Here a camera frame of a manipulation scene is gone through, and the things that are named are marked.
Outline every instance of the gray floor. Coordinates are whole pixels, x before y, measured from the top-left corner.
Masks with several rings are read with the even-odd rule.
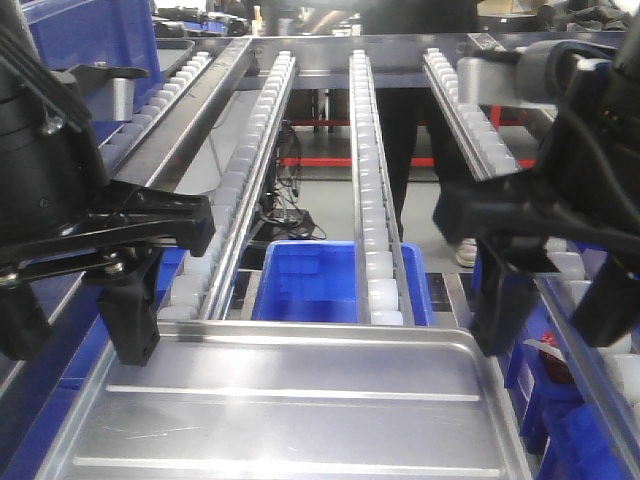
[[[518,158],[535,158],[536,142],[522,127],[502,127],[500,133]],[[313,132],[300,129],[303,157],[348,157],[348,129],[326,129]],[[430,156],[428,135],[421,129],[416,155]],[[299,207],[309,210],[315,223],[327,233],[329,240],[353,240],[353,192],[350,169],[307,167],[300,188]],[[448,245],[431,220],[440,188],[432,169],[414,168],[402,215],[404,240],[415,243],[423,253],[427,272],[453,273],[465,271],[454,262],[454,250]]]

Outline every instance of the silver tray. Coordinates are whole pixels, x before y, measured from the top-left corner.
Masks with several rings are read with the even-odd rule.
[[[529,479],[495,360],[460,330],[165,324],[108,347],[38,479]]]

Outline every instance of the screw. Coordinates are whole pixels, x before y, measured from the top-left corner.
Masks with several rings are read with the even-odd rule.
[[[13,285],[18,282],[18,272],[12,268],[6,268],[0,271],[0,287]]]
[[[104,271],[107,275],[117,275],[119,273],[124,272],[124,262],[117,262],[113,265],[107,265],[104,267]]]
[[[45,124],[42,126],[42,134],[50,137],[51,135],[54,135],[56,133],[58,133],[60,130],[62,130],[62,128],[64,127],[64,120],[62,120],[62,118],[55,116],[55,117],[49,117],[47,118],[47,121],[45,122]]]

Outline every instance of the sneaker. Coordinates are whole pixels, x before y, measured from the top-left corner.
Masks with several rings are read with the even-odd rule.
[[[460,245],[456,247],[456,263],[461,267],[472,268],[476,263],[476,254],[478,253],[478,245],[473,238],[465,238]]]

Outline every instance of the blue plastic bin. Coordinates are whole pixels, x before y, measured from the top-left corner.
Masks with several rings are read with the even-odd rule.
[[[184,22],[185,26],[189,30],[196,30],[202,32],[220,33],[222,35],[227,33],[227,26],[221,22],[205,22],[203,24],[194,22]]]
[[[142,108],[164,79],[148,0],[34,0],[23,6],[42,61],[51,69],[104,62],[149,72],[136,80],[134,109]],[[119,124],[95,122],[99,140]]]
[[[416,325],[433,324],[424,262],[403,244]],[[280,241],[267,249],[254,320],[355,323],[358,318],[353,242]]]
[[[622,480],[607,442],[588,405],[569,411],[548,409],[544,423],[551,440],[537,480]]]
[[[158,281],[156,282],[156,302],[158,305],[171,287],[185,253],[186,250],[173,247],[165,249],[162,254],[162,262],[160,262],[158,270]]]
[[[540,339],[548,329],[547,311],[540,304],[518,336],[505,373],[505,388],[511,390],[514,410],[521,419],[520,435],[527,450],[538,455],[544,452],[548,438],[544,413],[550,408],[566,413],[583,403],[575,385],[553,382],[538,350],[524,345],[528,338]],[[530,391],[528,378],[533,378]]]

